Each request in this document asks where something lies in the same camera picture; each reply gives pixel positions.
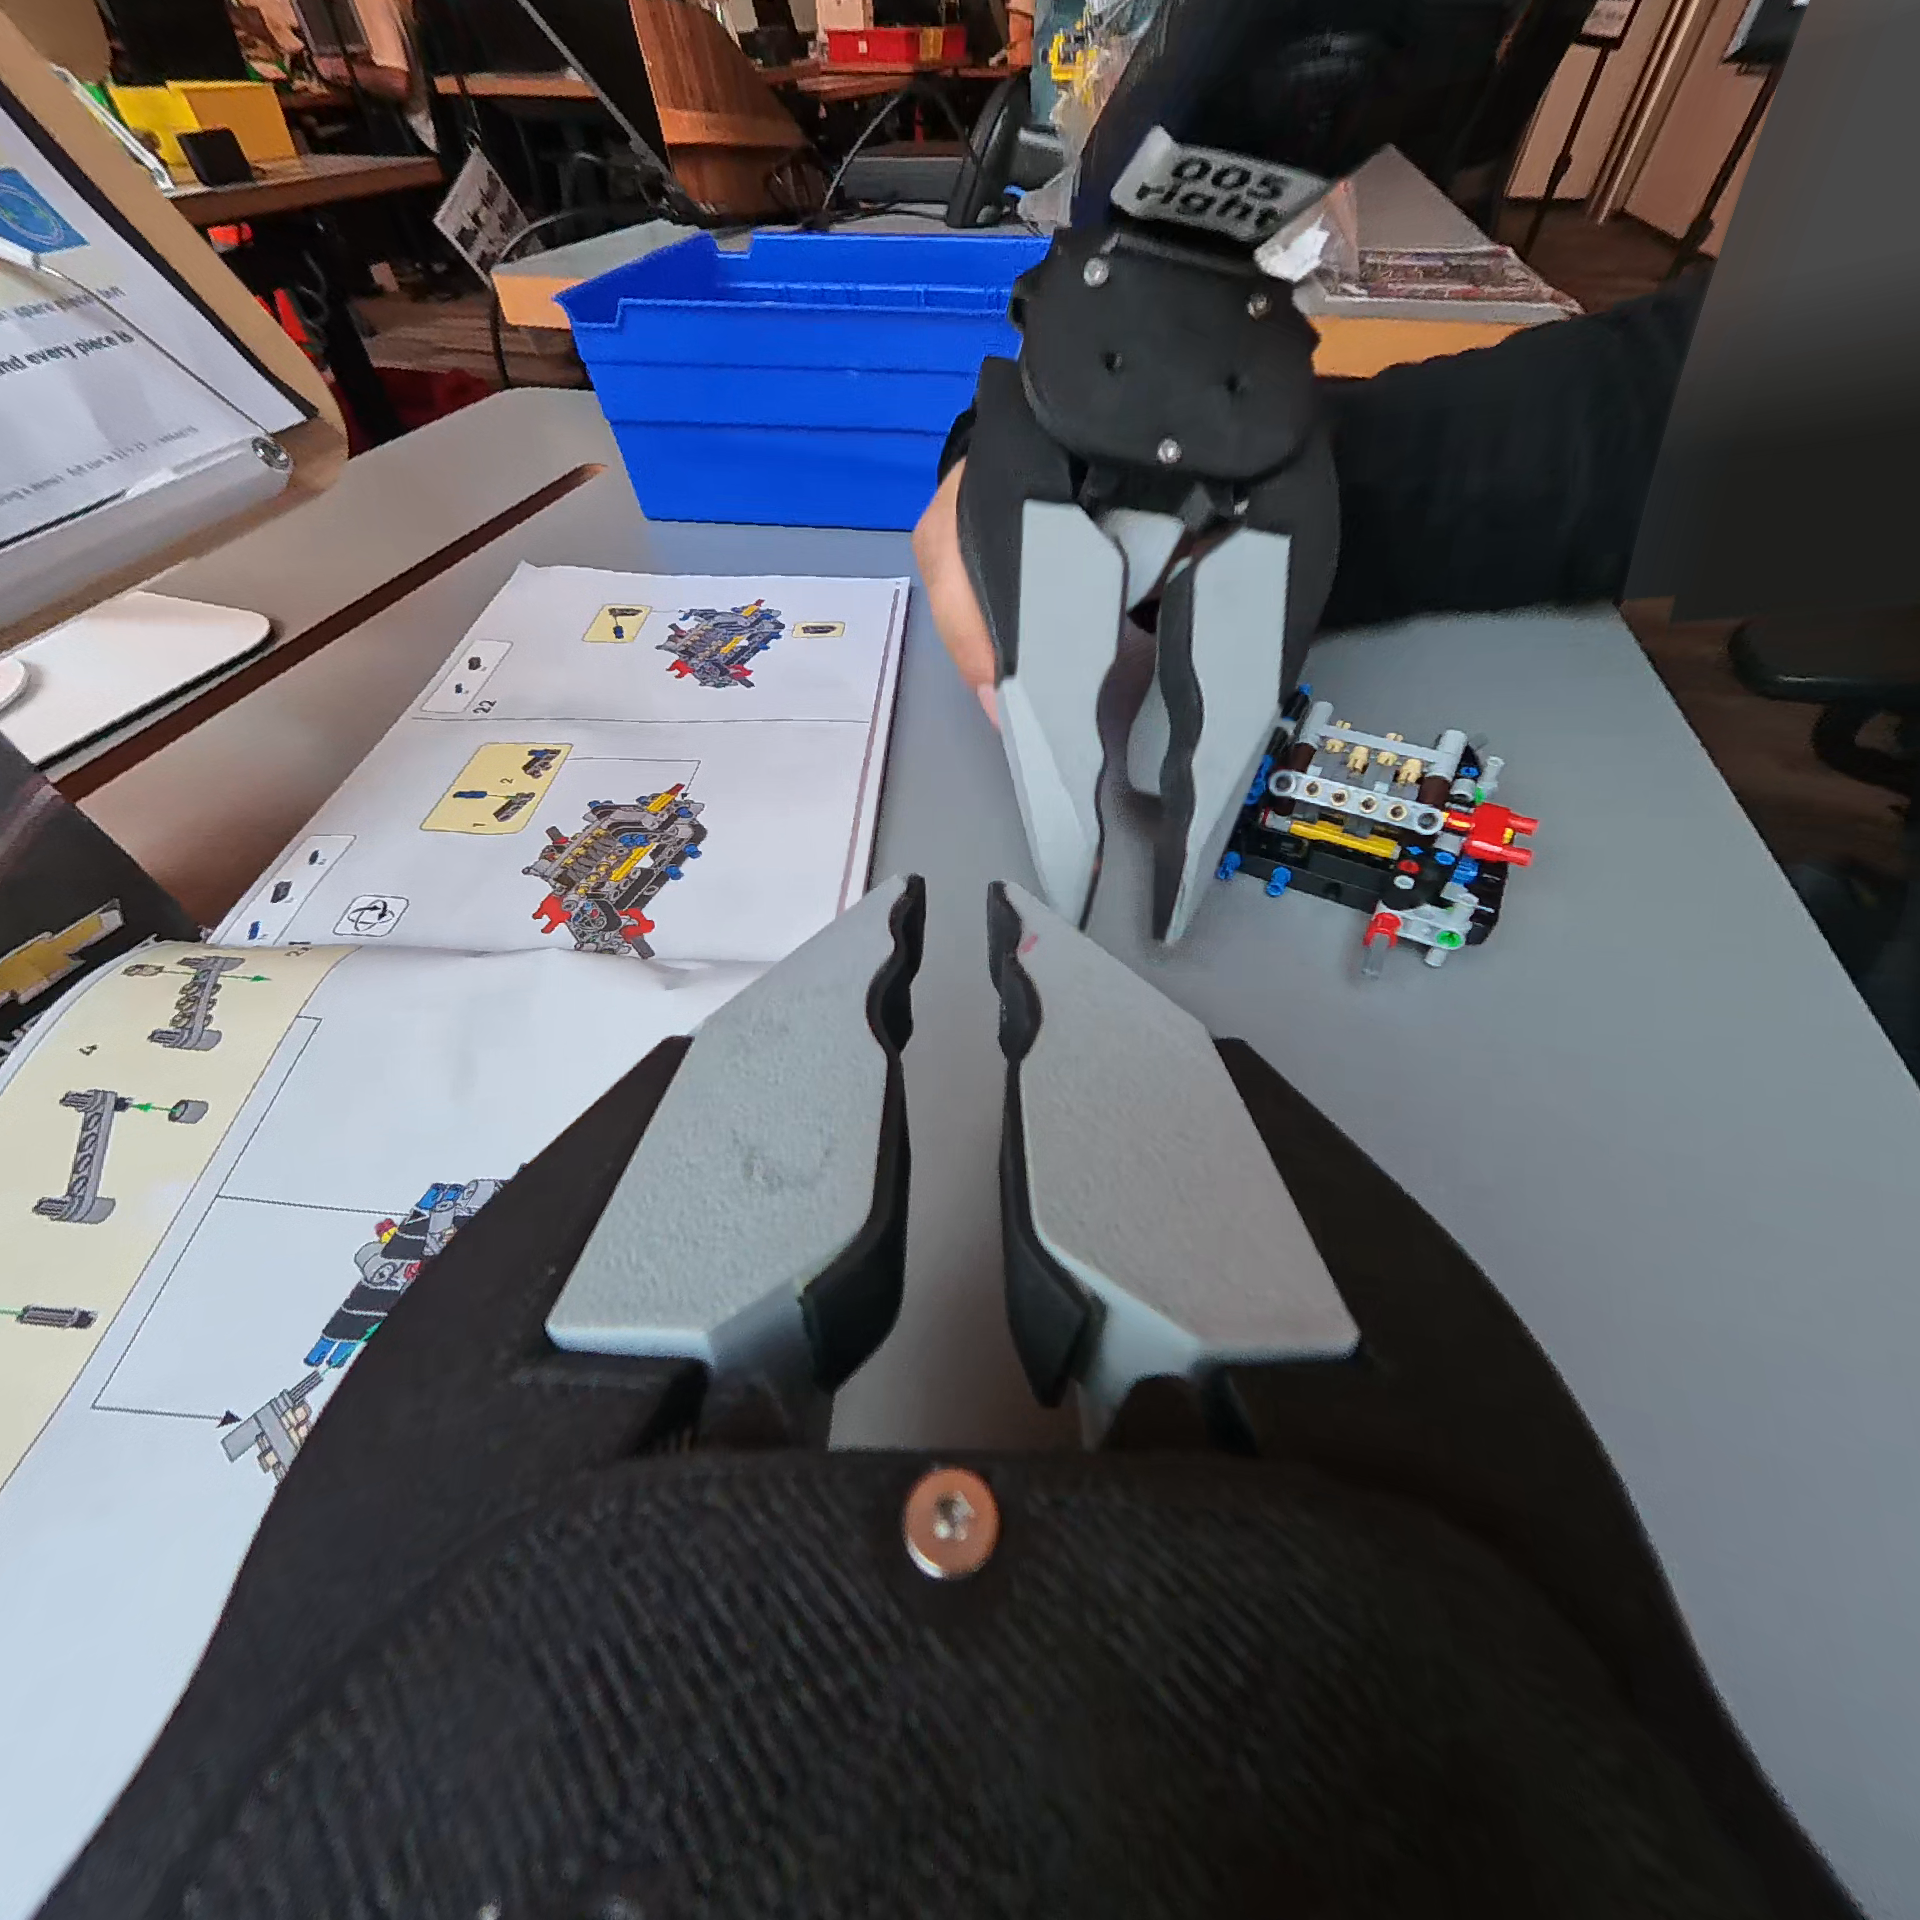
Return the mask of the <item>yellow storage bin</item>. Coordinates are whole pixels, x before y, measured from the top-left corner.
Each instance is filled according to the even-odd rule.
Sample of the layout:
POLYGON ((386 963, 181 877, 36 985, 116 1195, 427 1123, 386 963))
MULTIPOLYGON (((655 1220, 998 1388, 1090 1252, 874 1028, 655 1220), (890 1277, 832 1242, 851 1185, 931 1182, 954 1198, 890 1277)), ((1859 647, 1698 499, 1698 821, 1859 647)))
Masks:
POLYGON ((181 134, 224 127, 234 133, 256 169, 300 159, 280 98, 270 83, 253 81, 171 81, 162 85, 107 83, 107 100, 174 179, 189 179, 181 134))

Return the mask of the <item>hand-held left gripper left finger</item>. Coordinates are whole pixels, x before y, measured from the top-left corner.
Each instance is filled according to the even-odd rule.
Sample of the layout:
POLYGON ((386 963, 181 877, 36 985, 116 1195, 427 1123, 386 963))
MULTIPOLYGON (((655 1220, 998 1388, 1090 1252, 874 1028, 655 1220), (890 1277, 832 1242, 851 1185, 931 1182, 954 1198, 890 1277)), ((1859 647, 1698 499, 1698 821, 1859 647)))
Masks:
POLYGON ((838 1390, 877 1351, 924 926, 924 877, 882 879, 704 1019, 547 1316, 559 1351, 778 1390, 838 1390))

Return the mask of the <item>lego set cardboard box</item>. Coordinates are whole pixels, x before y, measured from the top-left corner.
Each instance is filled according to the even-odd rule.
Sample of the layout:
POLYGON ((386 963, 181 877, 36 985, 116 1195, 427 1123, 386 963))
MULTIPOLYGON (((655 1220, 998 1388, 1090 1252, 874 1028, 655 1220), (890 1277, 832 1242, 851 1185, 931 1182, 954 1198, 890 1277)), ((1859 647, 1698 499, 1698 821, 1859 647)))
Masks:
POLYGON ((200 927, 130 852, 2 742, 2 1050, 90 974, 200 927))

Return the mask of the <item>black curved device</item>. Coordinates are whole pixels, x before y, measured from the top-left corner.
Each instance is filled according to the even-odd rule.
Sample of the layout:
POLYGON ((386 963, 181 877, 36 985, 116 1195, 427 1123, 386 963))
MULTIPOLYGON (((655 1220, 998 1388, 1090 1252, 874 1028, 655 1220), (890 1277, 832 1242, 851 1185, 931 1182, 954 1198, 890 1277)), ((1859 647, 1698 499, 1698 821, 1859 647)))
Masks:
POLYGON ((966 156, 949 194, 943 225, 974 231, 996 225, 1014 194, 1026 194, 1055 179, 1064 167, 1059 130, 1036 117, 1031 70, 1016 69, 996 85, 971 134, 966 156))

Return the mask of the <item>lego instruction booklet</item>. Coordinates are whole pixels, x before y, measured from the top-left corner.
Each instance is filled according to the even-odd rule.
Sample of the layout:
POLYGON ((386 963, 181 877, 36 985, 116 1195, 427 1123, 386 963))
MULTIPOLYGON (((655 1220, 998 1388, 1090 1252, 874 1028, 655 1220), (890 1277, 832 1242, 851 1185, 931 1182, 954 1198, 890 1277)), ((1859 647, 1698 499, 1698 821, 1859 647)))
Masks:
POLYGON ((4 1059, 4 1479, 62 1407, 280 1474, 467 1219, 867 886, 904 578, 516 567, 210 941, 4 1059))

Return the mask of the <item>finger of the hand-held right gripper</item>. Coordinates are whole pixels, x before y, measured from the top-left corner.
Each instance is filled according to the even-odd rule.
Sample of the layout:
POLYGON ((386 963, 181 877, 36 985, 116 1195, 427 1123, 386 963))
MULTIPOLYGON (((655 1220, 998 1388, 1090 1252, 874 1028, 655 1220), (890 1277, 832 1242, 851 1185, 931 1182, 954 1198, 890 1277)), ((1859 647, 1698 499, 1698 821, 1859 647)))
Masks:
POLYGON ((1174 561, 1124 775, 1149 802, 1149 932, 1178 943, 1215 874, 1279 708, 1287 532, 1235 527, 1174 561))
POLYGON ((1078 506, 1023 503, 998 735, 1040 891, 1078 927, 1102 860, 1109 754, 1098 707, 1120 649, 1124 585, 1118 543, 1078 506))

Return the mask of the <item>acrylic framed paper sign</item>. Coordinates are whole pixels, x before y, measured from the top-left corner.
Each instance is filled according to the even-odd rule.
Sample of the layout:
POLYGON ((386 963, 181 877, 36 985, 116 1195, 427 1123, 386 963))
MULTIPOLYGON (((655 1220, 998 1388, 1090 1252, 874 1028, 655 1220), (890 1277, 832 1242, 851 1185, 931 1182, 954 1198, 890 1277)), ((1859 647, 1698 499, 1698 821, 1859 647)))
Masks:
POLYGON ((75 609, 324 492, 324 377, 39 45, 2 26, 2 620, 75 609))

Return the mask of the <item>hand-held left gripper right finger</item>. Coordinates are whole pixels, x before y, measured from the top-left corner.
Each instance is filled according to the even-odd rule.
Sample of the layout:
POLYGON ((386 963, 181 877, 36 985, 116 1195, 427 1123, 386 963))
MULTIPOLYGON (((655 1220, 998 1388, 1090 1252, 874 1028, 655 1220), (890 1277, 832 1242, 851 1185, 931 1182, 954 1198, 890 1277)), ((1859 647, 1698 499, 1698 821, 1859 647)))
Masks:
POLYGON ((1343 1362, 1359 1327, 1214 1038, 1023 886, 987 891, 1005 1322, 1036 1399, 1343 1362))

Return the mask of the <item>black office chair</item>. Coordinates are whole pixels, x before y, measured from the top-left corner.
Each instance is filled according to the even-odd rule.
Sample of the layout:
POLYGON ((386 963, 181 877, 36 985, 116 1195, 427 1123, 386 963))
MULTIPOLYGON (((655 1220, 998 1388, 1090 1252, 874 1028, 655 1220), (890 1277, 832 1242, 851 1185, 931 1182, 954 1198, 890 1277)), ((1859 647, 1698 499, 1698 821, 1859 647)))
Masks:
POLYGON ((1839 777, 1917 798, 1917 609, 1758 614, 1731 637, 1740 684, 1814 708, 1812 754, 1839 777))

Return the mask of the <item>person's right hand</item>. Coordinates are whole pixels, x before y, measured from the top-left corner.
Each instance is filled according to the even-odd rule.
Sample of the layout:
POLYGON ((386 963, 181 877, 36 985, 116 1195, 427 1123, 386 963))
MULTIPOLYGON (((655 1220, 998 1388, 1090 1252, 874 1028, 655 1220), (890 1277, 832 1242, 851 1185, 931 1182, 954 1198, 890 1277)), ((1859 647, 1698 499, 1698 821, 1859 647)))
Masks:
POLYGON ((996 730, 996 657, 958 540, 958 494, 965 473, 965 457, 955 460, 943 473, 918 516, 912 549, 934 633, 958 679, 975 695, 975 701, 996 730))

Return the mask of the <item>lego engine assembly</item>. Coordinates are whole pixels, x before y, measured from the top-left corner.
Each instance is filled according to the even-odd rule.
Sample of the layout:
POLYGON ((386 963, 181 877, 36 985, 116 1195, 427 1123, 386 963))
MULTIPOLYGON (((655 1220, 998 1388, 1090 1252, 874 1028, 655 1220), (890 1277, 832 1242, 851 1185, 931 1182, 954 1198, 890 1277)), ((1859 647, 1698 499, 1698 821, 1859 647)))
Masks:
POLYGON ((1296 686, 1238 805, 1215 877, 1363 919, 1359 975, 1392 954, 1429 969, 1483 946, 1539 821, 1499 796, 1504 762, 1459 730, 1430 741, 1357 727, 1296 686))

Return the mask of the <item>person's right forearm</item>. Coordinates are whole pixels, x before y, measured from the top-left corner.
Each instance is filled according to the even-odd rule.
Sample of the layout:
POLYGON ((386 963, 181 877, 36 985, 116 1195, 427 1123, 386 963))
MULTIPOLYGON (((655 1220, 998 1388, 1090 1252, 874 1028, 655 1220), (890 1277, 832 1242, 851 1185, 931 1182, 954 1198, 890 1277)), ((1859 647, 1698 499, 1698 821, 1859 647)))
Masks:
POLYGON ((1502 342, 1322 377, 1339 549, 1322 633, 1615 604, 1711 270, 1502 342))

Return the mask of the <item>white monitor stand base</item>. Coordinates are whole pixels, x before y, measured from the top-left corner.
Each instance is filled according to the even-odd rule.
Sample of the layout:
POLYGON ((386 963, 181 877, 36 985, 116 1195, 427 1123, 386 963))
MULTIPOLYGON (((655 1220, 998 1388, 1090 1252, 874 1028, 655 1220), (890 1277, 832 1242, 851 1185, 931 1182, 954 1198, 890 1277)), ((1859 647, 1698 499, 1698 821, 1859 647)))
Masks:
POLYGON ((125 591, 4 654, 2 734, 46 767, 251 659, 271 622, 167 591, 125 591))

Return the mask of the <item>blue plastic bin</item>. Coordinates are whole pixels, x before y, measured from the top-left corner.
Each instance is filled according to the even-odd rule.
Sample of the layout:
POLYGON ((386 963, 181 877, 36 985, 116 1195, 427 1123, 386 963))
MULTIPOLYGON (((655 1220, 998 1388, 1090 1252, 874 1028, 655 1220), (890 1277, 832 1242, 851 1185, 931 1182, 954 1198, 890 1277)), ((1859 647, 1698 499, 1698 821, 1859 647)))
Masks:
POLYGON ((909 531, 1031 231, 707 231, 558 305, 648 521, 909 531))

